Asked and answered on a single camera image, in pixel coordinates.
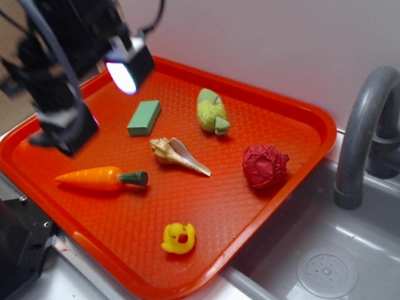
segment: screw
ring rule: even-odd
[[[19,202],[21,202],[21,203],[25,203],[26,200],[28,200],[28,197],[26,197],[26,196],[19,197]]]

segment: green foam block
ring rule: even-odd
[[[161,105],[158,100],[140,102],[127,126],[129,134],[131,136],[148,136],[160,111]]]

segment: spiral shell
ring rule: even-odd
[[[160,163],[179,164],[207,176],[211,175],[211,171],[196,161],[186,146],[176,138],[172,138],[171,140],[165,137],[162,139],[152,139],[150,140],[150,145]]]

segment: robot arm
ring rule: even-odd
[[[117,86],[134,94],[154,69],[144,37],[159,22],[164,1],[155,22],[134,38],[113,0],[18,1],[29,24],[27,38],[18,47],[22,67],[5,59],[2,64],[34,99],[43,133],[31,137],[31,144],[54,146],[72,156],[98,130],[81,99],[78,78],[103,59]],[[57,63],[64,73],[54,75],[51,68]]]

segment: gray sink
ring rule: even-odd
[[[271,298],[400,299],[400,189],[366,175],[362,206],[343,210],[336,168],[324,160],[230,268]]]

